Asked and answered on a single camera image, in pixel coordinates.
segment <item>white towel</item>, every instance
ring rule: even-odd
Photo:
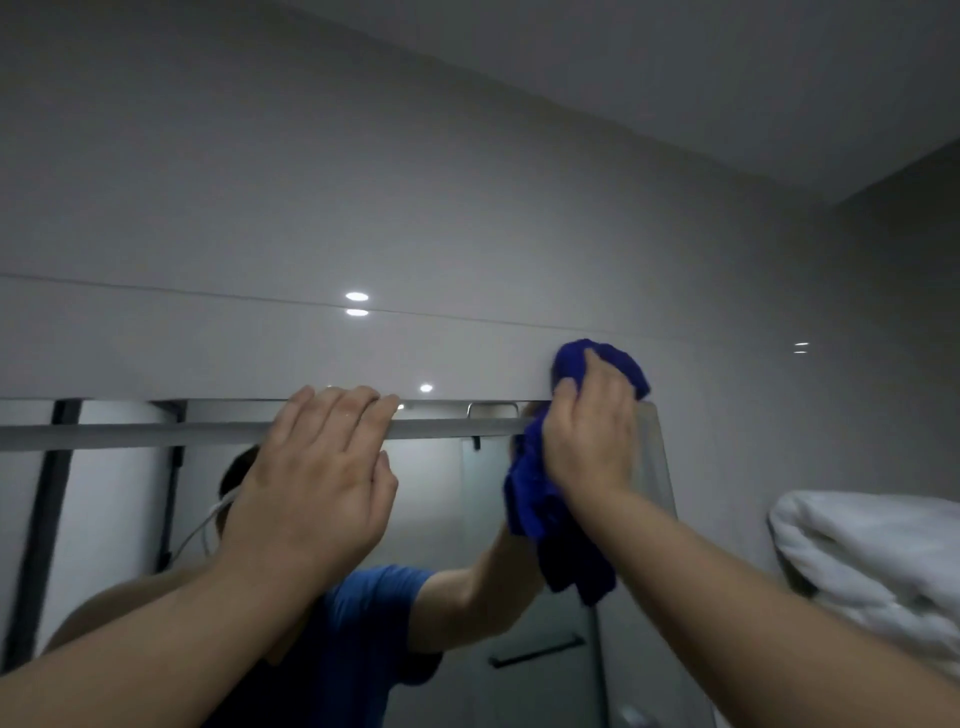
[[[960,676],[960,503],[795,491],[770,525],[818,602]]]

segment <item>white cable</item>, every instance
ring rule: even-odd
[[[236,500],[237,494],[240,492],[239,488],[234,488],[232,491],[227,493],[223,498],[221,498],[212,508],[210,508],[209,513],[206,514],[204,519],[200,521],[200,525],[190,531],[189,535],[183,539],[183,543],[180,544],[180,548],[177,549],[177,552],[173,555],[173,558],[170,559],[171,566],[180,558],[180,555],[183,553],[183,550],[186,548],[186,545],[190,543],[190,539],[196,536],[198,533],[201,535],[201,540],[204,544],[204,553],[210,555],[210,546],[206,540],[206,525],[213,521],[217,517],[217,514],[220,513],[224,508],[229,506]]]

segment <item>blue microfiber towel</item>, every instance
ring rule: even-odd
[[[580,339],[564,344],[550,370],[556,387],[570,376],[577,388],[584,382],[587,361],[584,353],[593,349],[600,358],[623,372],[636,388],[636,398],[650,394],[650,385],[636,362],[610,344]],[[507,472],[503,495],[507,504],[510,532],[526,536],[537,545],[540,571],[554,592],[577,585],[580,599],[588,607],[600,601],[616,586],[616,573],[580,525],[573,520],[557,486],[550,482],[543,467],[543,419],[546,411],[530,423],[516,438],[516,459]]]

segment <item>folded towel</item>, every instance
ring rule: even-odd
[[[550,370],[553,386],[572,377],[579,388],[587,373],[584,354],[593,349],[600,358],[623,372],[636,388],[636,398],[650,394],[650,385],[636,362],[610,344],[580,339],[564,344]],[[554,592],[577,585],[580,599],[588,607],[600,601],[616,586],[616,573],[583,529],[573,520],[564,500],[546,476],[543,467],[543,419],[530,423],[517,437],[516,459],[503,486],[507,524],[511,533],[526,536],[537,545],[540,571]]]
[[[960,677],[960,503],[793,491],[769,521],[818,603]]]

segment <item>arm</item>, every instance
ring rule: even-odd
[[[960,725],[960,690],[894,647],[780,589],[630,490],[629,383],[588,353],[544,439],[571,511],[720,710],[739,726]]]
[[[471,568],[441,571],[423,585],[410,613],[409,649],[446,652],[502,634],[542,589],[533,545],[504,525]]]
[[[92,597],[63,621],[44,652],[62,647],[83,635],[120,619],[133,610],[168,595],[195,579],[202,568],[166,571],[118,584]]]
[[[212,571],[34,660],[0,679],[5,722],[199,725],[306,603],[261,587]]]
[[[377,398],[366,387],[294,395],[241,486],[209,569],[0,678],[5,723],[199,724],[383,536],[396,478],[380,448],[398,400]]]

